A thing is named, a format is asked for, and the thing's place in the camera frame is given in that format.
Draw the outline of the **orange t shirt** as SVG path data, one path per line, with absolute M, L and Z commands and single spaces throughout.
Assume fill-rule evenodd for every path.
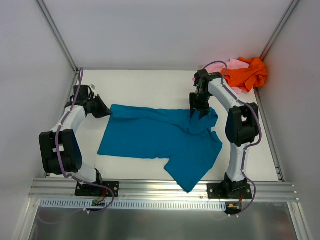
M 231 69 L 228 67 L 221 70 L 224 79 L 231 88 L 239 88 L 242 91 L 250 92 L 253 88 L 261 88 L 265 85 L 268 71 L 266 65 L 259 57 L 246 59 L 240 57 L 238 61 L 247 64 L 248 67 Z

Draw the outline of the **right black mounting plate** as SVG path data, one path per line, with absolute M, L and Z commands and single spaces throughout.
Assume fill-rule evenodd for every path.
M 219 199 L 219 200 L 251 200 L 253 198 L 251 186 L 247 183 L 245 187 L 231 190 L 226 183 L 208 183 L 207 195 L 209 199 Z

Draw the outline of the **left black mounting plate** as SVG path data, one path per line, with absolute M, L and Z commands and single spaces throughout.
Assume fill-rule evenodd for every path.
M 90 184 L 76 184 L 74 195 L 77 197 L 101 197 L 105 194 L 106 197 L 117 198 L 119 195 L 120 182 L 119 181 L 103 181 L 99 187 Z

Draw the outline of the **black mounting plate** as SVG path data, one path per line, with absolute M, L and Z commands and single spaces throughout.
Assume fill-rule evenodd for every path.
M 117 198 L 119 195 L 120 182 L 119 181 L 103 181 L 99 187 L 90 184 L 76 184 L 74 195 L 77 197 L 101 197 L 105 194 L 106 197 Z
M 245 187 L 231 190 L 226 183 L 208 183 L 207 195 L 209 199 L 219 199 L 219 200 L 251 200 L 253 198 L 251 186 L 247 183 Z

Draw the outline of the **right aluminium corner post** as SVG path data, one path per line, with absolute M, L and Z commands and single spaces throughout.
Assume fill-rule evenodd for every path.
M 294 12 L 297 9 L 300 2 L 301 2 L 301 0 L 291 0 L 290 1 L 290 4 L 288 5 L 288 7 L 285 10 L 281 19 L 279 20 L 276 28 L 272 32 L 269 40 L 267 41 L 267 43 L 266 43 L 266 45 L 265 45 L 265 47 L 259 57 L 262 61 L 265 61 L 265 59 L 267 58 L 273 45 L 276 43 L 277 39 L 279 38 L 279 36 L 282 33 L 285 26 L 287 25 L 288 21 L 291 19 L 292 15 L 294 14 Z

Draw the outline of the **teal blue t shirt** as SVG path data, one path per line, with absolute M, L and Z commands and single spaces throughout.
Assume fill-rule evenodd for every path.
M 214 109 L 200 117 L 187 109 L 114 104 L 98 155 L 168 159 L 164 169 L 187 193 L 213 168 L 223 143 L 213 130 Z

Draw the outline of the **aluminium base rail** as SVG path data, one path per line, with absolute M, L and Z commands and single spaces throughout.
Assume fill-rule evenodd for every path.
M 213 189 L 200 181 L 187 193 L 172 180 L 129 180 L 119 181 L 115 195 L 120 200 L 161 200 L 161 201 L 207 201 L 214 200 Z M 289 202 L 300 201 L 296 186 L 290 182 L 256 181 L 255 201 Z M 64 178 L 36 178 L 28 196 L 30 198 L 75 198 L 76 182 Z

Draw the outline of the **left aluminium corner post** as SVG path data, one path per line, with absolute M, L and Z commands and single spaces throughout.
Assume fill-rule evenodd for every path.
M 74 58 L 72 57 L 64 39 L 63 36 L 61 35 L 54 18 L 52 17 L 52 14 L 50 13 L 49 8 L 47 7 L 47 4 L 44 0 L 35 0 L 35 3 L 37 7 L 39 8 L 45 22 L 47 23 L 54 39 L 58 43 L 58 46 L 60 47 L 65 59 L 67 60 L 70 68 L 74 73 L 78 72 L 78 67 L 77 64 L 75 63 Z

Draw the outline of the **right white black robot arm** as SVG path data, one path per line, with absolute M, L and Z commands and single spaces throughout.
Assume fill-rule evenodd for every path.
M 219 72 L 198 70 L 194 75 L 196 91 L 189 94 L 190 115 L 199 112 L 203 118 L 210 112 L 209 99 L 215 97 L 227 111 L 225 135 L 230 142 L 229 166 L 224 180 L 208 187 L 210 199 L 251 199 L 245 174 L 248 149 L 260 137 L 259 108 L 256 103 L 246 103 L 228 86 Z

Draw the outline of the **aluminium corner post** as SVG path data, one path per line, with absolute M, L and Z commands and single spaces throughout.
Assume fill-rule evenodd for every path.
M 74 58 L 72 57 L 64 39 L 63 36 L 61 35 L 54 18 L 52 17 L 52 14 L 50 13 L 49 8 L 47 7 L 47 4 L 44 0 L 35 0 L 35 3 L 37 7 L 39 8 L 45 22 L 47 23 L 54 39 L 58 43 L 58 46 L 60 47 L 65 59 L 67 60 L 70 68 L 74 73 L 78 72 L 78 67 L 77 64 L 75 63 Z
M 301 2 L 301 0 L 291 0 L 290 1 L 290 4 L 288 5 L 288 7 L 285 10 L 281 19 L 279 20 L 276 28 L 272 32 L 269 40 L 267 41 L 267 43 L 266 43 L 266 45 L 265 45 L 265 47 L 259 57 L 262 61 L 265 61 L 265 59 L 267 58 L 273 45 L 276 43 L 277 39 L 279 38 L 279 36 L 282 33 L 285 26 L 287 25 L 288 21 L 291 19 L 292 15 L 294 14 L 294 12 L 297 9 L 300 2 Z

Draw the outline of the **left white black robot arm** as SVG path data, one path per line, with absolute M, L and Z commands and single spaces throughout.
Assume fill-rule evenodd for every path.
M 112 195 L 111 191 L 99 170 L 83 162 L 76 132 L 88 115 L 100 119 L 110 116 L 112 111 L 93 85 L 76 85 L 73 93 L 58 124 L 39 135 L 43 169 L 47 174 L 75 179 L 76 196 L 104 199 Z

